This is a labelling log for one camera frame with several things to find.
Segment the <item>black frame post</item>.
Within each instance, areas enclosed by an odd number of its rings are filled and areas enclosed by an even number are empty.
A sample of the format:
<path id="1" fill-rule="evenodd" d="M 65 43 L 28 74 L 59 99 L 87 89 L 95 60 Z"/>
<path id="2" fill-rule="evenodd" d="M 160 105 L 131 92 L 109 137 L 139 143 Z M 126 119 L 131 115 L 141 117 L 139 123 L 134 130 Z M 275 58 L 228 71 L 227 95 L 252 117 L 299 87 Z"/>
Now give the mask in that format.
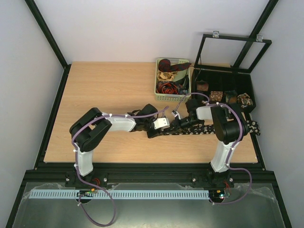
<path id="1" fill-rule="evenodd" d="M 52 35 L 46 21 L 44 20 L 38 6 L 36 5 L 34 0 L 25 0 L 26 5 L 28 6 L 30 12 L 32 13 L 33 17 L 35 18 L 37 24 L 39 25 L 41 31 L 43 32 L 45 38 L 47 39 L 49 45 L 51 46 L 54 54 L 56 55 L 58 61 L 60 62 L 61 66 L 66 69 L 68 67 L 68 63 L 65 60 L 54 36 Z"/>
<path id="2" fill-rule="evenodd" d="M 266 4 L 262 14 L 260 15 L 257 23 L 255 24 L 253 30 L 251 31 L 249 38 L 256 38 L 257 35 L 259 35 L 260 31 L 262 30 L 263 26 L 267 22 L 269 16 L 271 15 L 272 11 L 274 10 L 276 4 L 279 2 L 279 0 L 269 0 Z M 246 54 L 248 53 L 249 49 L 251 48 L 252 43 L 246 42 L 243 46 L 242 50 L 240 51 L 240 54 L 238 55 L 233 67 L 239 67 L 242 61 L 244 60 Z"/>

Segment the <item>black left frame post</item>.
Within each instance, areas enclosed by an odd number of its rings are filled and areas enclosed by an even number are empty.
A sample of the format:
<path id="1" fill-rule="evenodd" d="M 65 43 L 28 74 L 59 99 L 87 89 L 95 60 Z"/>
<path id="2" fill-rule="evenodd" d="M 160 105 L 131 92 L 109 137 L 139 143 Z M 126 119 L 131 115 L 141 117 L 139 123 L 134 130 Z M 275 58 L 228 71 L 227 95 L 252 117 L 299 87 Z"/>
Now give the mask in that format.
<path id="1" fill-rule="evenodd" d="M 46 21 L 44 20 L 38 6 L 36 5 L 34 0 L 25 0 L 26 5 L 28 6 L 30 12 L 32 13 L 33 17 L 35 18 L 37 24 L 39 25 L 41 31 L 43 32 L 45 38 L 47 39 L 49 45 L 51 46 L 54 54 L 56 55 L 58 61 L 60 62 L 61 66 L 66 69 L 68 67 L 68 63 L 65 60 L 54 36 L 52 35 Z"/>

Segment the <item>black white floral tie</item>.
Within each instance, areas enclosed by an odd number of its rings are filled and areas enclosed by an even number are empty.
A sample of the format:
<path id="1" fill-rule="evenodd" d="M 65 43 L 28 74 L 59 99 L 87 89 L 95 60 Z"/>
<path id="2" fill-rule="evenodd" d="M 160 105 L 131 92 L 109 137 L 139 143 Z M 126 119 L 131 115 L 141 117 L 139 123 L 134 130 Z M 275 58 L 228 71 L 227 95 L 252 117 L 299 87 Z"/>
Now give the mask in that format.
<path id="1" fill-rule="evenodd" d="M 260 135 L 261 131 L 259 129 L 258 123 L 256 121 L 252 120 L 246 120 L 246 124 L 248 127 L 248 132 Z M 185 128 L 185 129 L 172 129 L 172 128 L 166 128 L 157 130 L 156 136 L 167 136 L 167 135 L 200 135 L 200 134 L 215 134 L 215 129 L 212 124 L 203 125 L 203 124 L 197 124 L 193 127 Z"/>

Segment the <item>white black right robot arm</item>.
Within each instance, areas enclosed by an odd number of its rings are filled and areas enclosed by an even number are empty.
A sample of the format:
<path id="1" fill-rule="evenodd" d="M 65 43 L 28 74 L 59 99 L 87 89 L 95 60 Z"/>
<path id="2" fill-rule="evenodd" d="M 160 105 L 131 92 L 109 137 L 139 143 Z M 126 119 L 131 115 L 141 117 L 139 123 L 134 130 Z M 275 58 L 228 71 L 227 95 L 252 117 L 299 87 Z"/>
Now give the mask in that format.
<path id="1" fill-rule="evenodd" d="M 248 125 L 242 115 L 238 104 L 214 104 L 207 103 L 205 106 L 194 109 L 195 120 L 211 120 L 215 135 L 218 139 L 215 155 L 210 162 L 213 171 L 207 174 L 208 183 L 218 186 L 224 175 L 230 169 L 231 157 L 234 150 L 249 133 Z"/>

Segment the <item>black tie storage box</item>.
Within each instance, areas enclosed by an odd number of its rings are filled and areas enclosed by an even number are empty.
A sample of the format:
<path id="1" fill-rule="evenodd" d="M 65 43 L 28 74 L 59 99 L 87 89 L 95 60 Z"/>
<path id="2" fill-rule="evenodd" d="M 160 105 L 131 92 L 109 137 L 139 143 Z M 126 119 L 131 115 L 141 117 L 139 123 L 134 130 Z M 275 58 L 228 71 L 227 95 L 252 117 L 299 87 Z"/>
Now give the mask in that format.
<path id="1" fill-rule="evenodd" d="M 207 92 L 197 91 L 196 82 L 206 81 L 209 84 L 209 89 Z M 192 74 L 191 79 L 191 91 L 200 92 L 206 96 L 210 96 L 211 91 L 222 91 L 223 97 L 221 102 L 225 102 L 225 92 L 235 90 L 238 95 L 247 93 L 253 101 L 253 105 L 242 107 L 242 111 L 245 113 L 250 113 L 256 107 L 255 95 L 252 85 L 251 76 L 249 74 L 239 74 L 231 72 L 220 72 L 220 71 L 209 71 L 209 70 L 199 70 L 195 69 Z"/>

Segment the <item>dark red rolled tie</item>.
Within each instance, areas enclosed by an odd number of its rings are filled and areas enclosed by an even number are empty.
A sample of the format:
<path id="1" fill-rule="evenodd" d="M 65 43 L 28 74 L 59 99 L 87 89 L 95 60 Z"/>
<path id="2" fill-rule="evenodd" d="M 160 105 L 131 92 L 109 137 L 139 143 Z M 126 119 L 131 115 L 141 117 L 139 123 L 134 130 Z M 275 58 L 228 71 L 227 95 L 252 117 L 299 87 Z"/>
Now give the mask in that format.
<path id="1" fill-rule="evenodd" d="M 191 63 L 189 62 L 171 65 L 169 59 L 162 59 L 159 61 L 158 70 L 164 73 L 168 73 L 168 72 L 184 71 L 187 70 L 190 66 Z"/>

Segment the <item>black right frame post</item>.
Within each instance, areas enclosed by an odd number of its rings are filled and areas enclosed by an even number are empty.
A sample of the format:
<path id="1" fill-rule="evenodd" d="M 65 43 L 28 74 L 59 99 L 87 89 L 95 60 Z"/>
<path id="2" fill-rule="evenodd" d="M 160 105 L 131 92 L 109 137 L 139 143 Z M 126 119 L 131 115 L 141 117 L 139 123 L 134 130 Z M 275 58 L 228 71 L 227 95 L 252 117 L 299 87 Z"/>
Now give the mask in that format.
<path id="1" fill-rule="evenodd" d="M 269 0 L 266 4 L 262 14 L 260 15 L 257 23 L 255 24 L 253 30 L 251 31 L 249 38 L 256 38 L 257 35 L 259 35 L 260 31 L 262 30 L 263 26 L 267 22 L 269 16 L 271 15 L 272 11 L 274 10 L 276 4 L 279 2 L 279 0 Z M 246 54 L 248 53 L 249 49 L 251 48 L 252 43 L 246 42 L 243 46 L 242 50 L 240 51 L 240 54 L 238 55 L 233 67 L 239 67 L 242 61 L 244 60 Z"/>

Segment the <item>red dotted rolled tie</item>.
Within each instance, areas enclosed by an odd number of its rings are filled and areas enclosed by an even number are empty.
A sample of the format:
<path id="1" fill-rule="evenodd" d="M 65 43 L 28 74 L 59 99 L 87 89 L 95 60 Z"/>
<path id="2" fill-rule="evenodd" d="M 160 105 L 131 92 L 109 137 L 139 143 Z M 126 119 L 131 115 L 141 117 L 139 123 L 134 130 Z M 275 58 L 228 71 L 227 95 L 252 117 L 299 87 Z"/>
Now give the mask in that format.
<path id="1" fill-rule="evenodd" d="M 223 97 L 222 91 L 211 91 L 209 96 L 211 101 L 216 101 L 216 102 L 220 102 L 222 100 L 222 97 Z"/>

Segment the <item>red navy striped tie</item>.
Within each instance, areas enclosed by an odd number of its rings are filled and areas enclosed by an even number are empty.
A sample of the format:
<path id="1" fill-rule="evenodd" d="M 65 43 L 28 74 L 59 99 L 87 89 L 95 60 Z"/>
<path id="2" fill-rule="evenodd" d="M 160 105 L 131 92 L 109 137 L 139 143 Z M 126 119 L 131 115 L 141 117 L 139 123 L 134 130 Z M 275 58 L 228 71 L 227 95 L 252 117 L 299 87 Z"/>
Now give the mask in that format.
<path id="1" fill-rule="evenodd" d="M 156 84 L 156 92 L 159 94 L 177 95 L 179 93 L 179 88 L 172 81 L 159 81 Z"/>

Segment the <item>brown patterned rolled tie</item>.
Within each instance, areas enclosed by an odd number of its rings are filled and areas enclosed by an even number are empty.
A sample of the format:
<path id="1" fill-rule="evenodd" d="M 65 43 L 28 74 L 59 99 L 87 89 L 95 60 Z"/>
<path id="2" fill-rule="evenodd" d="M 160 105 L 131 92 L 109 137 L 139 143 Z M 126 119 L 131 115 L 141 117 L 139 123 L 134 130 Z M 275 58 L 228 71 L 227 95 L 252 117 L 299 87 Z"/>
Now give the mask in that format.
<path id="1" fill-rule="evenodd" d="M 247 93 L 243 93 L 237 96 L 237 102 L 241 105 L 253 105 L 253 101 Z"/>

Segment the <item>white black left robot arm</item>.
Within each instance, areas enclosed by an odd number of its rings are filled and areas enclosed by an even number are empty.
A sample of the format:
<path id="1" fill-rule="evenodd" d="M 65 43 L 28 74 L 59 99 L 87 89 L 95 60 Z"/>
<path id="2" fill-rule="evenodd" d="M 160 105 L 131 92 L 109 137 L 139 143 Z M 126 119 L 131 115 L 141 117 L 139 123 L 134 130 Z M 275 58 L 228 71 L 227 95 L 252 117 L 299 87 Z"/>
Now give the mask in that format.
<path id="1" fill-rule="evenodd" d="M 169 107 L 158 111 L 147 104 L 141 110 L 126 114 L 107 114 L 93 107 L 78 119 L 69 129 L 74 146 L 77 173 L 86 176 L 93 171 L 93 151 L 108 132 L 158 130 L 170 125 L 165 117 Z"/>

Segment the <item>beige patterned tie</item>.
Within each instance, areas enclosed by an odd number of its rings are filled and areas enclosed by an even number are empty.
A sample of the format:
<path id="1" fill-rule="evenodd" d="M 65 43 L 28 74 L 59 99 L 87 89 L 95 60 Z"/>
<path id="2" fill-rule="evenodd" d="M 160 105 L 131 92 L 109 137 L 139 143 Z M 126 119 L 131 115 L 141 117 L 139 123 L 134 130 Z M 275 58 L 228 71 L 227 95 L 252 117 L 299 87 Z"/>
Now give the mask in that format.
<path id="1" fill-rule="evenodd" d="M 177 74 L 178 74 L 177 71 L 174 71 L 174 72 L 159 71 L 156 78 L 158 81 L 173 81 Z"/>

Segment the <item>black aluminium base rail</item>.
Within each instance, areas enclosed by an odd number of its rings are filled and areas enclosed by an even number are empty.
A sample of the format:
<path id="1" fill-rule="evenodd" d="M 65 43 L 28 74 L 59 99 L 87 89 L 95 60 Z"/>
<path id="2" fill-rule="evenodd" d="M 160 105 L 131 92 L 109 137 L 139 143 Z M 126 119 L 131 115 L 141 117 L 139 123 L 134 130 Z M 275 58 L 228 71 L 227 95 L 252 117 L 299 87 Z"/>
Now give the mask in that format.
<path id="1" fill-rule="evenodd" d="M 77 176 L 71 163 L 52 163 L 26 171 L 22 185 L 30 182 L 63 183 L 66 187 L 85 188 L 88 183 L 108 187 L 118 183 L 177 183 L 195 188 L 221 189 L 236 183 L 277 185 L 273 171 L 260 164 L 233 164 L 232 170 L 215 174 L 211 166 L 202 164 L 127 164 L 95 163 L 94 170 L 86 176 Z"/>

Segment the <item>light green plastic basket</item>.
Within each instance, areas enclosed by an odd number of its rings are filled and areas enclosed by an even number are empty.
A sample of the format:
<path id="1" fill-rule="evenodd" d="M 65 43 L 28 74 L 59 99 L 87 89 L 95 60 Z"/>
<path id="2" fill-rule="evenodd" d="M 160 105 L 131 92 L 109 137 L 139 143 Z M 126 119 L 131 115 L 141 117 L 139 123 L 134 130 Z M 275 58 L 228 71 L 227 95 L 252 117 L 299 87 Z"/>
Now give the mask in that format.
<path id="1" fill-rule="evenodd" d="M 159 65 L 162 63 L 174 71 L 162 72 Z M 182 58 L 157 58 L 155 67 L 154 96 L 157 101 L 186 101 L 183 96 L 191 92 L 192 64 Z"/>

